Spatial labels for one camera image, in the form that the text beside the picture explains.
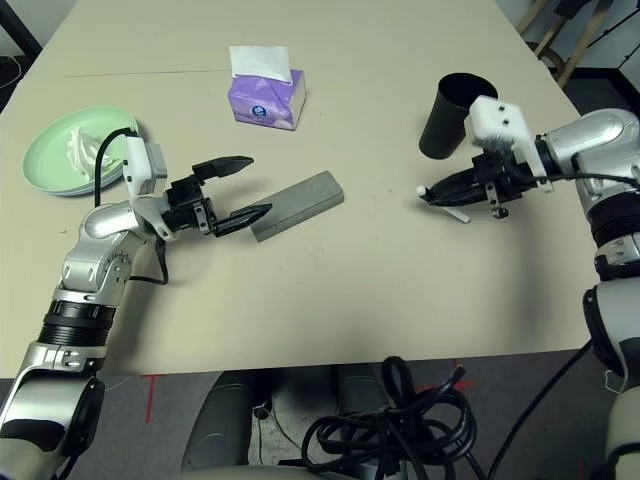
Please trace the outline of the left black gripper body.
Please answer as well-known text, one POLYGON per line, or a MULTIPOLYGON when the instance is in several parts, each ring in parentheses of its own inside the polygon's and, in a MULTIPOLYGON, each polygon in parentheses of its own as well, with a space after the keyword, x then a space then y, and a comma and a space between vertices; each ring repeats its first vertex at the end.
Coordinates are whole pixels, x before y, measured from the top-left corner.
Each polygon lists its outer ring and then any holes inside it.
POLYGON ((214 230, 217 218, 213 204, 201 190, 203 181, 195 174, 171 183, 165 191, 168 210, 162 218, 172 232, 197 229, 207 235, 214 230))

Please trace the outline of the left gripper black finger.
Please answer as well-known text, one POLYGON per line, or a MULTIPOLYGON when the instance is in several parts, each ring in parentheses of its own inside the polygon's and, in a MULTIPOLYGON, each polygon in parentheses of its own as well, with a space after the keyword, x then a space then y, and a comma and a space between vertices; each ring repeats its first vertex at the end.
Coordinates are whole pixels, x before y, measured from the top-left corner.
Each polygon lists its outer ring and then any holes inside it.
POLYGON ((192 171, 197 179, 223 178, 241 171, 253 162, 254 159, 247 156, 219 157, 194 165, 192 171))
POLYGON ((215 236, 225 236, 251 226, 264 217, 272 208, 271 203, 256 204, 232 212, 214 225, 215 236))

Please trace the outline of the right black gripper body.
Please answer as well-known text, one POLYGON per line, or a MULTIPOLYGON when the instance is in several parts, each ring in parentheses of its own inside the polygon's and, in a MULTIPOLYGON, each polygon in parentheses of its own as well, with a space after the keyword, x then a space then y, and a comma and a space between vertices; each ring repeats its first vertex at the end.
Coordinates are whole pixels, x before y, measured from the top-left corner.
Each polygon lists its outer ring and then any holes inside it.
POLYGON ((509 215, 505 203, 520 199, 524 192, 537 187, 529 167, 518 165, 513 153, 485 151, 474 157, 472 164, 473 186, 497 219, 509 215))

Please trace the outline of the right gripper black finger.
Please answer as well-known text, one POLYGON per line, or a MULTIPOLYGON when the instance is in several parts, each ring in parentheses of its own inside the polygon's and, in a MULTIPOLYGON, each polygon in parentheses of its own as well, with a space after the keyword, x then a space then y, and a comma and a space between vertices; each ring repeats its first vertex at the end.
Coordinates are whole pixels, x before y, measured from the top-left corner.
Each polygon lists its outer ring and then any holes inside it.
POLYGON ((473 169, 449 175, 430 187, 434 194, 476 194, 481 191, 473 169))
POLYGON ((427 202, 435 206, 466 206, 485 201, 485 191, 482 188, 462 190, 430 189, 427 192, 427 202))

